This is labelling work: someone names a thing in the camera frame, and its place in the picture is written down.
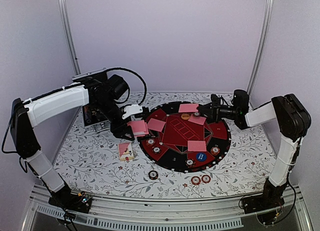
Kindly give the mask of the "orange big blind button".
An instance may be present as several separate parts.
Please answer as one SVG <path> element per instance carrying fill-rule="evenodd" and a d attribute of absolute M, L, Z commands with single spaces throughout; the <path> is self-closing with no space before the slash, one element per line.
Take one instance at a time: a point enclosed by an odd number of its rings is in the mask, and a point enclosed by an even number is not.
<path fill-rule="evenodd" d="M 185 121 L 189 120 L 191 115 L 189 113 L 182 113 L 181 118 Z"/>

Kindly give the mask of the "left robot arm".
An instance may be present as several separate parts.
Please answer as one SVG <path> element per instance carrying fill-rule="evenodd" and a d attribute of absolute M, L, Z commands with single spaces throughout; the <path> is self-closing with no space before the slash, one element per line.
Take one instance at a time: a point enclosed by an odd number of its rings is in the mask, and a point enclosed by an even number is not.
<path fill-rule="evenodd" d="M 132 128 L 128 125 L 131 117 L 142 117 L 148 108 L 139 103 L 126 104 L 120 101 L 124 93 L 130 91 L 128 83 L 118 74 L 108 77 L 109 72 L 123 71 L 136 76 L 143 84 L 144 100 L 147 96 L 147 84 L 135 71 L 123 67 L 98 69 L 82 73 L 72 78 L 72 83 L 54 89 L 34 98 L 15 99 L 11 106 L 11 115 L 5 135 L 10 135 L 14 150 L 5 150 L 4 154 L 18 154 L 33 174 L 48 190 L 49 204 L 61 208 L 65 213 L 75 211 L 89 213 L 92 197 L 86 191 L 72 192 L 63 177 L 53 167 L 47 153 L 42 151 L 38 142 L 39 126 L 53 121 L 56 116 L 84 106 L 98 109 L 110 124 L 110 132 L 118 139 L 133 141 Z"/>

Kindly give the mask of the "pink playing card deck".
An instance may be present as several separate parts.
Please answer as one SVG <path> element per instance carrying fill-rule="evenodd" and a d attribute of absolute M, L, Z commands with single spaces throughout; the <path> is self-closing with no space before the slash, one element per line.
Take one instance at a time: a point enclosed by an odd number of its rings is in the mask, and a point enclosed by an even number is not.
<path fill-rule="evenodd" d="M 142 137 L 149 134 L 147 123 L 144 120 L 129 121 L 127 124 L 131 127 L 135 137 Z"/>

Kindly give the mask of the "dark chip sector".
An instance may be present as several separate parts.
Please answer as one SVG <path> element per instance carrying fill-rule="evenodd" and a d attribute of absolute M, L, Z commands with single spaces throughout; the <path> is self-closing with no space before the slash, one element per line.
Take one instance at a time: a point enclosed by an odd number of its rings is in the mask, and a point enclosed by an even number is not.
<path fill-rule="evenodd" d="M 155 154 L 159 154 L 161 152 L 161 148 L 160 147 L 153 147 L 152 152 Z"/>
<path fill-rule="evenodd" d="M 195 161 L 193 159 L 187 159 L 185 163 L 188 167 L 193 167 L 195 165 Z"/>

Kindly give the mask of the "blue small blind button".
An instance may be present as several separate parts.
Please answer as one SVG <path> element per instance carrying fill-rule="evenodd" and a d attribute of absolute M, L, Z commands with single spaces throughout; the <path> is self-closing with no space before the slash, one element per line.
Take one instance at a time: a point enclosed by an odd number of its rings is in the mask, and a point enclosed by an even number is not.
<path fill-rule="evenodd" d="M 207 155 L 204 153 L 204 152 L 198 152 L 196 154 L 196 159 L 199 161 L 199 162 L 204 162 L 206 161 L 207 159 Z"/>

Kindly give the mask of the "dark chip bottom sector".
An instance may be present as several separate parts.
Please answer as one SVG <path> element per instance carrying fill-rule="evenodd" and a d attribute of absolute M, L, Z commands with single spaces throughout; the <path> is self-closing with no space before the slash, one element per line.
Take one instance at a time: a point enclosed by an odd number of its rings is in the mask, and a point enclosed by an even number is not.
<path fill-rule="evenodd" d="M 188 167 L 193 167 L 195 165 L 195 161 L 193 159 L 187 159 L 185 163 Z"/>

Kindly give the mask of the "pink card top sector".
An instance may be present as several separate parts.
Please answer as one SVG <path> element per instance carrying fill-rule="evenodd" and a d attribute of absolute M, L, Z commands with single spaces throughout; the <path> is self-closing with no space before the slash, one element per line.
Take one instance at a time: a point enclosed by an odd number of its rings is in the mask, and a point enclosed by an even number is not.
<path fill-rule="evenodd" d="M 197 103 L 182 103 L 179 105 L 179 113 L 196 113 L 198 112 L 199 104 Z"/>

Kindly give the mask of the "orange chip sector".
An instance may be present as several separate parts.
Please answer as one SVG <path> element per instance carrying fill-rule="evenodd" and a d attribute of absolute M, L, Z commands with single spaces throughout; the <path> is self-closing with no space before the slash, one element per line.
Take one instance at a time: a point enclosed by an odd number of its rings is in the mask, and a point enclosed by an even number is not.
<path fill-rule="evenodd" d="M 153 138 L 149 138 L 147 141 L 146 141 L 146 144 L 148 146 L 153 146 L 155 144 L 155 140 Z"/>
<path fill-rule="evenodd" d="M 220 149 L 219 147 L 217 146 L 214 146 L 210 149 L 210 153 L 213 155 L 213 156 L 217 156 L 219 153 L 220 153 Z"/>

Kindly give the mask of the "pink card sector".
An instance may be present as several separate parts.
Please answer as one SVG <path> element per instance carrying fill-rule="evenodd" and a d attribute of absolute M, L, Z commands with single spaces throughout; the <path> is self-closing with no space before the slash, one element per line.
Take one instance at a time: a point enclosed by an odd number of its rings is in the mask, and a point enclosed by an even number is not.
<path fill-rule="evenodd" d="M 188 140 L 187 150 L 190 152 L 206 152 L 206 142 L 204 140 Z"/>
<path fill-rule="evenodd" d="M 198 112 L 199 104 L 197 103 L 182 103 L 179 105 L 179 113 L 196 113 Z"/>

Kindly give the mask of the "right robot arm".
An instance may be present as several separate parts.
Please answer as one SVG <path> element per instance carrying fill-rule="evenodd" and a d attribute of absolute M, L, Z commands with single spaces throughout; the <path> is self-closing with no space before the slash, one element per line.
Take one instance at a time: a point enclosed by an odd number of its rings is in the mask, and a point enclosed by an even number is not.
<path fill-rule="evenodd" d="M 287 187 L 292 187 L 290 173 L 296 165 L 301 144 L 312 123 L 309 112 L 293 93 L 275 96 L 253 110 L 249 110 L 250 96 L 242 89 L 233 92 L 231 105 L 223 104 L 224 99 L 216 94 L 212 94 L 210 99 L 209 103 L 197 107 L 198 113 L 215 122 L 223 118 L 232 120 L 240 130 L 277 120 L 280 146 L 275 165 L 264 182 L 263 192 L 260 195 L 244 196 L 239 202 L 244 213 L 256 213 L 262 225 L 280 223 L 279 216 L 285 203 L 283 193 Z"/>

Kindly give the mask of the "orange chip stack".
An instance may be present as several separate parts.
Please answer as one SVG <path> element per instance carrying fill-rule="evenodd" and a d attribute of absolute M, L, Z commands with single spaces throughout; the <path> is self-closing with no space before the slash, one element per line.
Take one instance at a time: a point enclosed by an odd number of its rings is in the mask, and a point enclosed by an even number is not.
<path fill-rule="evenodd" d="M 197 186 L 201 183 L 201 178 L 198 176 L 193 176 L 190 181 L 193 185 Z"/>

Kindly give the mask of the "dark brown chip stack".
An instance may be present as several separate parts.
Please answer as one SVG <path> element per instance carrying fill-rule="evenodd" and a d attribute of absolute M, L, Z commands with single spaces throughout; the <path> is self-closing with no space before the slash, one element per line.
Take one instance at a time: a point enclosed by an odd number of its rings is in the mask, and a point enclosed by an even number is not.
<path fill-rule="evenodd" d="M 149 173 L 148 173 L 148 177 L 151 179 L 151 180 L 156 180 L 158 178 L 158 172 L 155 171 L 155 170 L 151 170 Z"/>

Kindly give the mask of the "single pink playing card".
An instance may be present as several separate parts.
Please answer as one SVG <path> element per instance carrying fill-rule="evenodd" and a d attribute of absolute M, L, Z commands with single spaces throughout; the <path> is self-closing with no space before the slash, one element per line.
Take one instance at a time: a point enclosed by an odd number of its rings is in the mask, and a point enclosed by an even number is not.
<path fill-rule="evenodd" d="M 148 127 L 149 130 L 157 131 L 157 132 L 162 132 L 162 130 L 164 129 L 165 125 L 166 125 L 165 121 L 158 120 L 158 119 L 155 119 L 155 118 L 151 118 L 147 123 L 147 127 Z"/>

